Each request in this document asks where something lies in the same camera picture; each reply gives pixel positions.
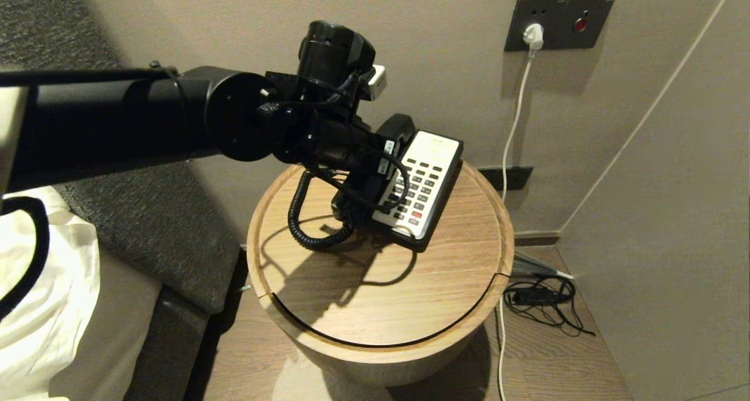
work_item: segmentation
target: beige wall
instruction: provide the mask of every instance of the beige wall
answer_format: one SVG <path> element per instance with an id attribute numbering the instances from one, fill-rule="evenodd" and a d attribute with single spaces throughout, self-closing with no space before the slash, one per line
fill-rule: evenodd
<path id="1" fill-rule="evenodd" d="M 558 244 L 637 400 L 748 399 L 748 1 L 726 0 Z"/>
<path id="2" fill-rule="evenodd" d="M 515 229 L 555 231 L 570 217 L 664 86 L 718 0 L 616 0 L 597 47 L 540 54 L 512 164 L 536 167 L 509 195 Z M 313 19 L 358 30 L 388 67 L 391 113 L 466 141 L 464 158 L 498 166 L 524 54 L 503 53 L 515 0 L 91 0 L 125 59 L 294 72 Z M 274 160 L 193 163 L 244 240 L 255 203 L 283 168 Z"/>

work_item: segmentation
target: baseboard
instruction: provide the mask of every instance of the baseboard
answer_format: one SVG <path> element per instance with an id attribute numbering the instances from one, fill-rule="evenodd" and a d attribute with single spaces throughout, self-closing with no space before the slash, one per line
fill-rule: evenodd
<path id="1" fill-rule="evenodd" d="M 515 233 L 517 247 L 554 246 L 560 239 L 560 231 L 520 231 Z"/>

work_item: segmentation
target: tangled black cable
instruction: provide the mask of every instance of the tangled black cable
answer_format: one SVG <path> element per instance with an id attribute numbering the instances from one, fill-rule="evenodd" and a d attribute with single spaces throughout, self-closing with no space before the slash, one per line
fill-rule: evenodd
<path id="1" fill-rule="evenodd" d="M 402 164 L 401 161 L 396 158 L 396 156 L 393 156 L 386 152 L 379 153 L 379 156 L 387 159 L 392 164 L 394 164 L 394 166 L 396 166 L 396 168 L 401 172 L 401 177 L 404 179 L 404 188 L 409 188 L 409 171 L 407 171 L 404 164 Z M 305 168 L 307 169 L 306 171 L 302 172 L 302 177 L 300 177 L 299 179 L 297 190 L 292 197 L 292 203 L 289 204 L 287 224 L 289 225 L 289 231 L 292 233 L 292 236 L 297 241 L 297 243 L 308 250 L 325 250 L 331 246 L 346 241 L 346 239 L 349 238 L 349 236 L 351 236 L 356 229 L 356 222 L 357 218 L 359 217 L 358 212 L 356 212 L 356 209 L 358 207 L 378 210 L 381 212 L 390 212 L 394 207 L 398 206 L 401 203 L 404 203 L 404 200 L 407 198 L 407 192 L 404 190 L 398 200 L 387 201 L 382 205 L 378 203 L 372 203 L 365 200 L 365 198 L 359 195 L 359 193 L 357 193 L 353 188 L 348 187 L 345 183 L 336 180 L 334 178 L 335 174 L 333 174 L 329 169 L 321 169 L 317 164 L 306 164 Z M 308 236 L 307 233 L 305 233 L 305 231 L 303 231 L 299 225 L 299 214 L 300 211 L 302 211 L 302 204 L 305 203 L 305 196 L 307 196 L 310 181 L 313 177 L 322 179 L 323 181 L 329 183 L 330 185 L 333 185 L 335 188 L 343 192 L 347 196 L 349 203 L 347 206 L 342 207 L 342 212 L 343 214 L 345 214 L 345 219 L 343 220 L 343 225 L 340 230 L 338 230 L 336 233 L 333 233 L 332 235 L 321 238 Z"/>
<path id="2" fill-rule="evenodd" d="M 559 281 L 560 287 L 554 288 L 551 284 L 547 284 L 548 281 Z M 539 288 L 547 290 L 541 292 L 541 294 L 547 294 L 546 300 L 542 301 L 544 304 L 538 303 L 537 305 L 523 305 L 523 307 L 519 307 L 517 302 L 520 301 L 520 296 L 523 296 L 524 292 L 528 294 Z M 547 326 L 557 327 L 563 332 L 565 332 L 564 326 L 567 324 L 573 329 L 576 329 L 576 334 L 568 334 L 568 332 L 565 332 L 571 337 L 577 337 L 581 332 L 596 336 L 594 332 L 586 331 L 584 329 L 584 324 L 581 322 L 581 318 L 578 317 L 578 313 L 575 310 L 575 285 L 570 279 L 562 278 L 562 276 L 540 276 L 536 281 L 518 281 L 506 288 L 506 291 L 503 292 L 503 301 L 506 303 L 508 310 L 521 317 L 531 319 Z M 567 302 L 570 302 L 573 321 L 570 321 L 559 307 L 559 304 Z M 552 310 L 557 313 L 558 318 L 555 319 L 549 312 L 544 310 L 544 307 L 551 307 Z M 536 311 L 540 312 L 546 321 L 533 315 L 532 312 Z"/>
<path id="3" fill-rule="evenodd" d="M 310 181 L 313 179 L 313 174 L 310 171 L 302 171 L 302 177 L 299 179 L 297 185 L 297 191 L 292 197 L 292 203 L 289 206 L 289 213 L 287 213 L 287 223 L 289 224 L 289 231 L 292 233 L 294 240 L 297 240 L 302 247 L 308 250 L 321 250 L 334 246 L 338 243 L 343 243 L 349 236 L 354 233 L 354 220 L 350 209 L 346 209 L 347 218 L 343 221 L 343 225 L 340 230 L 332 235 L 315 238 L 308 236 L 305 231 L 300 228 L 299 225 L 299 213 L 302 211 L 302 204 L 305 203 L 305 196 L 308 194 L 308 187 Z"/>

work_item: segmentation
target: red button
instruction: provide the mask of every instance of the red button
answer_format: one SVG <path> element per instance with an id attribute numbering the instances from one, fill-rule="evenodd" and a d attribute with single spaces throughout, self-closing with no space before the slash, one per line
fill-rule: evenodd
<path id="1" fill-rule="evenodd" d="M 581 33 L 586 30 L 587 25 L 589 25 L 588 20 L 578 19 L 575 21 L 575 24 L 573 24 L 573 30 L 575 30 L 576 33 Z"/>

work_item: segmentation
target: floor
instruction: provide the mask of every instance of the floor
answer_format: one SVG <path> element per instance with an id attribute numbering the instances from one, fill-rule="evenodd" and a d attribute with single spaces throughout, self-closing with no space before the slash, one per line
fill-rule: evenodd
<path id="1" fill-rule="evenodd" d="M 523 247 L 519 251 L 567 271 L 554 246 Z M 500 399 L 494 315 L 462 355 L 438 374 L 405 387 L 368 388 L 324 375 L 271 322 L 253 295 L 252 291 L 243 294 L 233 326 L 218 341 L 203 397 L 206 401 Z M 579 294 L 575 305 L 584 327 L 598 334 Z M 519 318 L 507 309 L 504 318 L 508 342 L 503 382 L 508 400 L 632 399 L 601 337 L 569 337 L 560 329 Z"/>

